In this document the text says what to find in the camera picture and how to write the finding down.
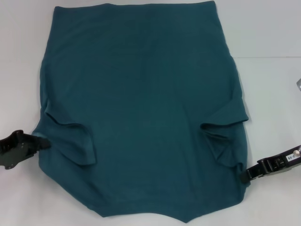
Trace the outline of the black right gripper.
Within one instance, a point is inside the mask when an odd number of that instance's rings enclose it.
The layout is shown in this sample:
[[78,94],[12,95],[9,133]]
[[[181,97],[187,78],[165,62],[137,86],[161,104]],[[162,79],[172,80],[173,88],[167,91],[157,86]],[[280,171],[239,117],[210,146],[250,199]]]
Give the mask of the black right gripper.
[[258,164],[246,169],[239,176],[241,183],[278,173],[286,172],[301,164],[301,146],[280,154],[258,160]]

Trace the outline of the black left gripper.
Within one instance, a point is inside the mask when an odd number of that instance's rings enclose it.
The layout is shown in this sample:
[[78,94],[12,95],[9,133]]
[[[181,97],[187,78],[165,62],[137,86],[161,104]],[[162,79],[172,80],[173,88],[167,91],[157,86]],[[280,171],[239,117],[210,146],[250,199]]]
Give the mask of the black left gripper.
[[49,148],[51,143],[48,139],[16,130],[0,141],[0,165],[10,170],[18,163],[33,157],[38,150]]

